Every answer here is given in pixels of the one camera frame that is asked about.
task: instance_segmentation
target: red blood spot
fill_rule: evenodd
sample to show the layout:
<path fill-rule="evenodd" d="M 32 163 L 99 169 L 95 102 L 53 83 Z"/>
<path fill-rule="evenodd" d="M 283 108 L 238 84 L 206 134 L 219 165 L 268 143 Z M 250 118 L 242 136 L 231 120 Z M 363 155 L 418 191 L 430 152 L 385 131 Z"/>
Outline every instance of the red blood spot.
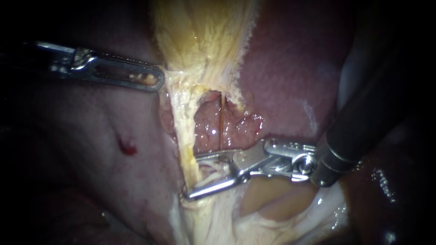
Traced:
<path fill-rule="evenodd" d="M 118 145 L 122 153 L 128 156 L 133 156 L 138 153 L 136 149 L 136 145 L 132 139 L 123 140 L 121 138 L 118 139 Z"/>

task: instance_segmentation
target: metal jaw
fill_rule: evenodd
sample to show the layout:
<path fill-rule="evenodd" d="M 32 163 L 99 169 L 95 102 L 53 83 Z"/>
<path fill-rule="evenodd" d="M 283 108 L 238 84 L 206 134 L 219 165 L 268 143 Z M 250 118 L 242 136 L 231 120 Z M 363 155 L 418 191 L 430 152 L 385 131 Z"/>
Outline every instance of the metal jaw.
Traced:
<path fill-rule="evenodd" d="M 224 150 L 196 155 L 197 162 L 216 160 L 229 165 L 224 179 L 183 193 L 194 201 L 246 183 L 252 176 L 282 176 L 293 182 L 307 181 L 314 168 L 315 147 L 288 139 L 262 139 L 247 150 Z"/>
<path fill-rule="evenodd" d="M 157 91 L 165 81 L 163 71 L 146 62 L 47 42 L 24 43 L 4 56 L 2 64 L 8 67 L 50 78 L 91 81 L 145 92 Z"/>

